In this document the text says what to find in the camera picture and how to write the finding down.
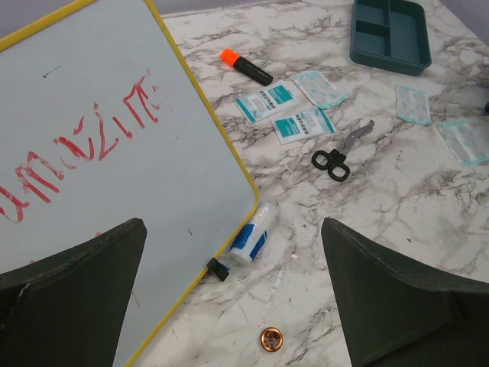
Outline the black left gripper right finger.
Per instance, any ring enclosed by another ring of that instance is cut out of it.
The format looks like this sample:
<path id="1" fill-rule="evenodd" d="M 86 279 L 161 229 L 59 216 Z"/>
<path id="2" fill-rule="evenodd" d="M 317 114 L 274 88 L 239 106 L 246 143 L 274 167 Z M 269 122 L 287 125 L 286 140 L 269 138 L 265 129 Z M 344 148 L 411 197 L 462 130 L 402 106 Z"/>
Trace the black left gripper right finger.
<path id="1" fill-rule="evenodd" d="M 486 366 L 488 285 L 425 265 L 331 217 L 322 242 L 353 366 Z"/>

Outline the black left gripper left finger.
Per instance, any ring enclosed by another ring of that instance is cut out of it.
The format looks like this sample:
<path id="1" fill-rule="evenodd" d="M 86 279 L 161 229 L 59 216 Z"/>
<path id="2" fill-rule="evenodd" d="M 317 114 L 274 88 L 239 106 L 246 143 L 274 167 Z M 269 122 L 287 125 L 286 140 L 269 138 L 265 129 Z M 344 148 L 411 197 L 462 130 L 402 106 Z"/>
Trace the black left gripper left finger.
<path id="1" fill-rule="evenodd" d="M 147 229 L 133 218 L 1 275 L 3 366 L 111 366 Z"/>

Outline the white blue tube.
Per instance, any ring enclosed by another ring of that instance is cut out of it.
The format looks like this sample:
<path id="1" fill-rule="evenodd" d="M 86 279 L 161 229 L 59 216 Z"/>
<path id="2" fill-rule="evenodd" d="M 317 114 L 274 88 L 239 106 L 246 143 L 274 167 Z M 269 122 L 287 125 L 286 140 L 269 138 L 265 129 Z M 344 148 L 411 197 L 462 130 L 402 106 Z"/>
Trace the white blue tube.
<path id="1" fill-rule="evenodd" d="M 261 201 L 249 221 L 236 235 L 230 248 L 230 256 L 239 264 L 252 263 L 264 244 L 268 240 L 271 231 L 277 224 L 279 209 L 268 201 Z"/>

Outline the white dressing packet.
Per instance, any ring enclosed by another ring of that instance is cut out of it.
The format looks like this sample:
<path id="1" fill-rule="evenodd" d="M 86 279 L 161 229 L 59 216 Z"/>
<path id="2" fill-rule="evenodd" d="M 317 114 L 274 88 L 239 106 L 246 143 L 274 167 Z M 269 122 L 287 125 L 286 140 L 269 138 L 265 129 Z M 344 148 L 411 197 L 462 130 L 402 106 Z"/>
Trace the white dressing packet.
<path id="1" fill-rule="evenodd" d="M 320 109 L 332 109 L 342 104 L 348 94 L 337 89 L 319 71 L 307 71 L 293 77 L 306 98 Z"/>

